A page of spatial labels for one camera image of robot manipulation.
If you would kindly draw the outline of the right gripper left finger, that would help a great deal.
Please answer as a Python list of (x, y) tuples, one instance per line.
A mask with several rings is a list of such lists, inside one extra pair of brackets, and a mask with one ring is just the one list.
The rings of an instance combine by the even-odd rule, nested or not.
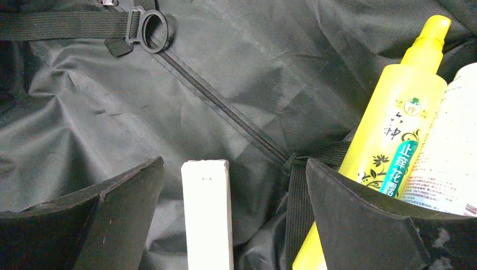
[(156, 157), (19, 212), (1, 212), (2, 269), (137, 269), (164, 182)]

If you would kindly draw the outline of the yellow green tube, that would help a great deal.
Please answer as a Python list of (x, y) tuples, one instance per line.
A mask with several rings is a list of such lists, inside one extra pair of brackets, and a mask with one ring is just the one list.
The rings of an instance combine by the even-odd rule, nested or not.
[[(447, 86), (437, 70), (450, 25), (430, 17), (401, 62), (383, 69), (339, 174), (394, 199), (402, 194)], [(292, 268), (328, 269), (316, 220)]]

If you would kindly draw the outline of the white bottle teal cap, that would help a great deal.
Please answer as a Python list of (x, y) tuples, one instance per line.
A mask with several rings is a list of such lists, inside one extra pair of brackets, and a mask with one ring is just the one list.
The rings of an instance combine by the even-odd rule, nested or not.
[(449, 83), (401, 199), (445, 213), (476, 216), (476, 64)]

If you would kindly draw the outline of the small white barcode box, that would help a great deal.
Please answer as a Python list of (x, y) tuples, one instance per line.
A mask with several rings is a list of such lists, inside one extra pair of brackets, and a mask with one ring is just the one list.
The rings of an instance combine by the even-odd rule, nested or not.
[(227, 160), (191, 160), (181, 167), (189, 269), (233, 269)]

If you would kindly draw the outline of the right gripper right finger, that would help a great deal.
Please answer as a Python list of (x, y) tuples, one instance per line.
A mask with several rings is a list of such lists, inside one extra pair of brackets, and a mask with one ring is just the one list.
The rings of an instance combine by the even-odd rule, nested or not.
[(476, 219), (412, 205), (316, 159), (306, 178), (328, 269), (475, 269)]

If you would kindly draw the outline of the pink hard-shell suitcase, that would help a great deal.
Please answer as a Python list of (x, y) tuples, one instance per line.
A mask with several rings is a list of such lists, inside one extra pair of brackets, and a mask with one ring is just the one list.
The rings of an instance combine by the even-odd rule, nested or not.
[(476, 61), (475, 1), (157, 1), (172, 43), (1, 41), (1, 212), (164, 160), (154, 215), (107, 269), (186, 269), (181, 166), (231, 166), (235, 269), (289, 269), (290, 161), (358, 125), (382, 69), (428, 17), (452, 20), (438, 74)]

